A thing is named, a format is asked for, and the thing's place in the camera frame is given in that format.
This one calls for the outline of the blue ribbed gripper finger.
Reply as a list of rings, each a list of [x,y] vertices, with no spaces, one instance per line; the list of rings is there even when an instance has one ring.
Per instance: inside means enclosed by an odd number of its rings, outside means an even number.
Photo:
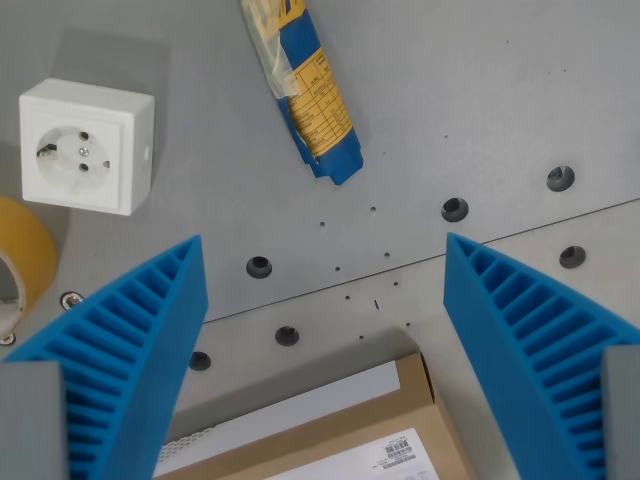
[[[485,245],[447,237],[444,306],[523,479],[603,479],[608,347],[639,330]]]
[[[6,356],[60,367],[70,478],[152,478],[207,311],[202,240],[193,236]]]

